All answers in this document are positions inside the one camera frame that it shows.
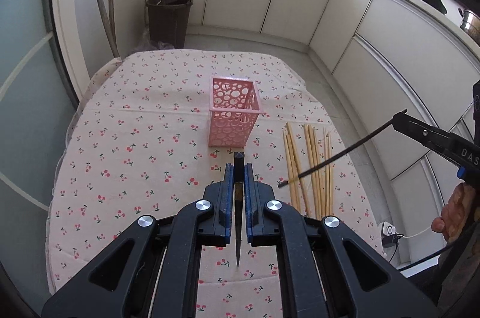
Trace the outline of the person's right hand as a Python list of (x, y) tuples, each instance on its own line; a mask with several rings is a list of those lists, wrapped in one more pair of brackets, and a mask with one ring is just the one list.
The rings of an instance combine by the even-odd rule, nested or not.
[(475, 195), (472, 186), (466, 183), (457, 185), (440, 216), (433, 219), (431, 230), (434, 233), (441, 233), (448, 243), (458, 239), (467, 221)]

